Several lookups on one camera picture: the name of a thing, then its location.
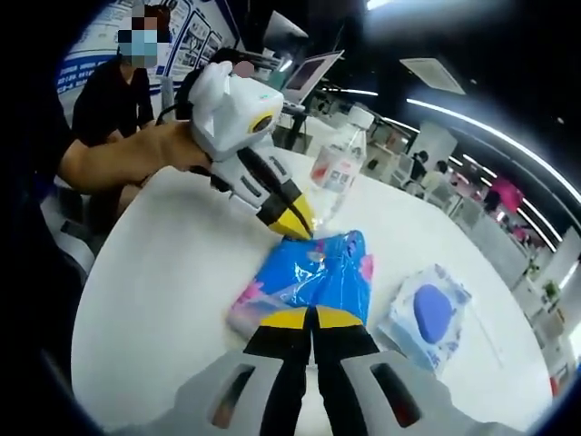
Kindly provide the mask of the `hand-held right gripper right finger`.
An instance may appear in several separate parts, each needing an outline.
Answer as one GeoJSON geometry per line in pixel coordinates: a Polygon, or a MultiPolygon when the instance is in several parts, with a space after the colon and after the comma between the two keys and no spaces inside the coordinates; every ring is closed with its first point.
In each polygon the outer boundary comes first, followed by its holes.
{"type": "Polygon", "coordinates": [[[399,352],[380,351],[349,312],[313,310],[319,392],[335,435],[452,435],[445,386],[399,352]]]}

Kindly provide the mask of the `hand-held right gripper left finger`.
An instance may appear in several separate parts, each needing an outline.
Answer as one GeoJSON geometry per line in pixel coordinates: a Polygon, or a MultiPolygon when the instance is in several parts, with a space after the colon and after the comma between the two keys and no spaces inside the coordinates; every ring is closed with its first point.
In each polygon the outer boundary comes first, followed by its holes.
{"type": "Polygon", "coordinates": [[[177,435],[292,435],[306,391],[311,310],[265,317],[243,351],[227,352],[176,395],[177,435]]]}

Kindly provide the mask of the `person's left hand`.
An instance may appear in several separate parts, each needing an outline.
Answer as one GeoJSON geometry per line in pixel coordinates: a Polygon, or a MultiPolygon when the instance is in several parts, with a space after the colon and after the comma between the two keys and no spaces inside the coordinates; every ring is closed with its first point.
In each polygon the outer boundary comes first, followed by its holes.
{"type": "Polygon", "coordinates": [[[209,177],[212,159],[192,139],[189,125],[178,123],[175,134],[173,166],[183,172],[209,177]]]}

